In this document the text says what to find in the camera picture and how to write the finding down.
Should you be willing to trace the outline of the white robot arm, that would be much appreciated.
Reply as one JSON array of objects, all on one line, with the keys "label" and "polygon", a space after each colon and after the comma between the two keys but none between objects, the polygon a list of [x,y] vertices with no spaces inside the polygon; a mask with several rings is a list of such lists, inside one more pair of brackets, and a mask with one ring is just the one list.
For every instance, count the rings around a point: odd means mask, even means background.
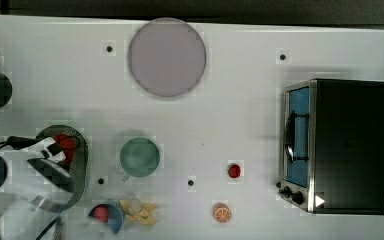
[{"label": "white robot arm", "polygon": [[63,148],[52,137],[15,137],[0,150],[0,193],[16,201],[0,214],[0,240],[39,240],[75,193]]}]

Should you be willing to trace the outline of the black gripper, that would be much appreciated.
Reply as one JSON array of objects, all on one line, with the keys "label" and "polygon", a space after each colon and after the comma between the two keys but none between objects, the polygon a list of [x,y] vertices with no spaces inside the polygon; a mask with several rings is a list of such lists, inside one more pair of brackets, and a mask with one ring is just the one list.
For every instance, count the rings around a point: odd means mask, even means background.
[{"label": "black gripper", "polygon": [[28,153],[35,153],[27,163],[45,179],[56,187],[69,192],[74,192],[74,181],[68,170],[61,164],[66,160],[64,148],[52,137],[36,139],[35,143],[27,147]]}]

